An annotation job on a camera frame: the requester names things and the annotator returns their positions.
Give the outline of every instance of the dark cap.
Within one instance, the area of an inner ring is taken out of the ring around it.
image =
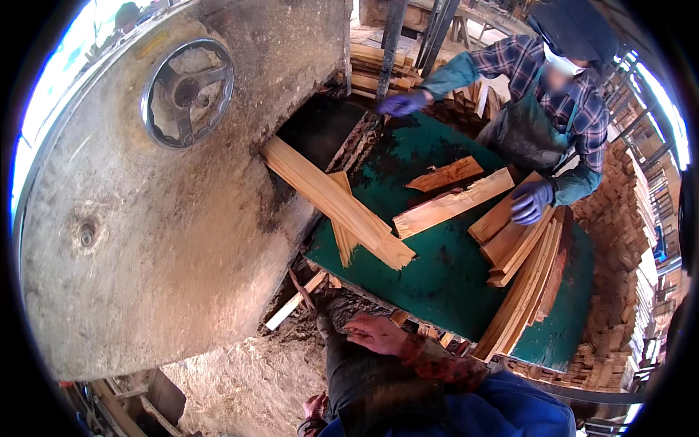
[[[588,0],[538,3],[529,13],[559,56],[608,64],[619,48],[619,38]]]

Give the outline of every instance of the red sleeve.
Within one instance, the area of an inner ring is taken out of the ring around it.
[[[413,366],[420,378],[439,379],[457,392],[472,392],[488,376],[485,363],[471,356],[457,357],[437,340],[410,334],[401,346],[398,358],[405,366]]]

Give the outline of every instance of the plaid shirt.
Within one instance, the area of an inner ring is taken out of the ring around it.
[[[461,68],[457,56],[452,60],[454,68]],[[512,35],[482,50],[470,53],[470,57],[475,63],[478,73],[488,79],[497,78],[500,74],[510,78],[510,94],[512,101],[520,100],[526,93],[529,85],[540,66],[547,63],[544,56],[544,46],[541,38],[533,38],[527,35]],[[469,74],[454,75],[445,72],[443,78],[439,75],[435,77],[433,83],[431,79],[437,72],[433,73],[421,87],[432,92],[435,89],[435,98],[438,98],[447,84],[446,80],[468,78]],[[462,87],[465,84],[454,83],[453,88]],[[581,162],[585,163],[592,171],[602,173],[604,164],[605,144],[607,142],[607,125],[609,124],[609,112],[605,106],[600,93],[593,83],[589,72],[583,72],[575,77],[571,91],[562,97],[552,97],[544,93],[540,83],[536,84],[534,90],[536,99],[544,108],[549,120],[559,132],[565,132],[575,102],[578,104],[578,111],[572,123],[572,141],[575,144]]]

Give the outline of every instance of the bolt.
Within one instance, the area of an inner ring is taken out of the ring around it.
[[[80,235],[80,242],[82,245],[88,248],[92,245],[92,241],[94,241],[94,232],[92,229],[83,230]]]

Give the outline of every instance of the green apron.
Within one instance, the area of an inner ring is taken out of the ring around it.
[[[538,171],[549,176],[572,147],[570,129],[578,107],[577,103],[573,106],[565,132],[558,132],[534,95],[543,68],[539,67],[524,96],[498,111],[476,141],[522,171]]]

